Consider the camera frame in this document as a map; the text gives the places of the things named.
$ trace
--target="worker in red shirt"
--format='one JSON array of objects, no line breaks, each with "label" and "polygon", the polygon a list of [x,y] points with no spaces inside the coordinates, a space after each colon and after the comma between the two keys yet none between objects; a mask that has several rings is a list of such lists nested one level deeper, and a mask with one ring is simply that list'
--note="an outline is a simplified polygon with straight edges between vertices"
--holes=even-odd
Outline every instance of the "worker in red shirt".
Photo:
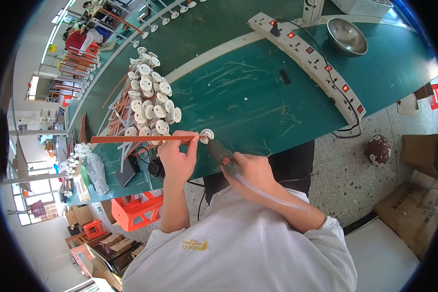
[{"label": "worker in red shirt", "polygon": [[93,42],[100,45],[104,41],[102,34],[94,28],[84,33],[82,29],[75,30],[72,27],[62,35],[62,39],[65,41],[66,50],[72,50],[71,47],[73,47],[82,51],[85,51]]}]

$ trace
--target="clear tube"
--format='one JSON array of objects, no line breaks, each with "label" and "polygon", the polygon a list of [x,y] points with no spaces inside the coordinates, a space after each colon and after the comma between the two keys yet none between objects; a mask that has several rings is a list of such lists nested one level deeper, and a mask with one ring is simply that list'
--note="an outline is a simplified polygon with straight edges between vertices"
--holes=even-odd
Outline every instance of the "clear tube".
[{"label": "clear tube", "polygon": [[236,178],[237,178],[242,184],[244,184],[244,185],[246,185],[247,187],[249,187],[250,190],[253,190],[253,191],[257,192],[258,194],[262,195],[262,196],[265,197],[265,198],[268,198],[268,199],[270,199],[270,200],[272,200],[272,201],[274,201],[274,202],[276,202],[276,203],[279,203],[279,204],[282,204],[282,205],[285,205],[285,206],[288,206],[288,207],[292,207],[292,208],[295,208],[295,209],[298,209],[298,210],[308,211],[307,208],[300,207],[300,206],[297,206],[297,205],[295,205],[295,204],[292,204],[292,203],[289,203],[289,202],[283,201],[283,200],[281,200],[281,199],[275,198],[275,197],[273,197],[273,196],[271,196],[271,195],[269,195],[269,194],[263,192],[262,190],[259,190],[257,187],[255,187],[254,185],[250,184],[250,183],[249,183],[245,178],[243,178],[243,176],[241,176],[239,173],[236,173],[236,174],[235,174],[235,177],[236,177]]}]

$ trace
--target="metal bowl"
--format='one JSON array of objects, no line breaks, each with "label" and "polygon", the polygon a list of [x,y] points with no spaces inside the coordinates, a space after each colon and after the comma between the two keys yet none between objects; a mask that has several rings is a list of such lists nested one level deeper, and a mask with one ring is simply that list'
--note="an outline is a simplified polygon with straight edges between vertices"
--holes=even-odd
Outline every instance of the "metal bowl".
[{"label": "metal bowl", "polygon": [[368,51],[367,39],[353,23],[331,18],[326,27],[328,39],[345,55],[358,57]]}]

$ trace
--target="plastic bag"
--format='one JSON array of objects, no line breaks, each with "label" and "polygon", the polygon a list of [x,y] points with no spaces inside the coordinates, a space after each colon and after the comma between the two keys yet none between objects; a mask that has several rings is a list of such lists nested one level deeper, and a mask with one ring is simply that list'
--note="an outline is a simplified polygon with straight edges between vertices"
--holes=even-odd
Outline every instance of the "plastic bag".
[{"label": "plastic bag", "polygon": [[109,186],[105,182],[104,163],[99,155],[94,153],[88,154],[86,161],[88,162],[86,171],[91,179],[91,182],[94,184],[96,194],[102,196],[109,191]]}]

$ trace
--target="power strip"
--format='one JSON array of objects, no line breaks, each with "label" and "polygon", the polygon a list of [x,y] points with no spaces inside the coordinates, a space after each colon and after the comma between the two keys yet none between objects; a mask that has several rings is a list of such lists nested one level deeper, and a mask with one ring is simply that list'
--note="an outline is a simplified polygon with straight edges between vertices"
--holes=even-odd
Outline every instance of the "power strip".
[{"label": "power strip", "polygon": [[[349,102],[357,112],[359,120],[367,112],[362,103],[354,93],[354,91],[347,85],[347,82],[337,71],[328,63],[325,64],[325,60],[314,48],[312,48],[306,41],[297,36],[289,29],[288,25],[280,25],[280,36],[274,36],[270,33],[275,20],[263,12],[258,13],[248,21],[249,26],[257,33],[267,38],[270,42],[275,44],[280,50],[285,52],[291,57],[297,64],[307,73],[311,79],[326,93],[331,99],[337,109],[347,121],[350,126],[357,124],[357,118],[354,111],[351,109]],[[329,71],[331,71],[331,77],[334,80],[331,82],[329,77]],[[336,85],[341,91],[344,92],[347,97],[347,101],[344,95],[337,90]]]}]

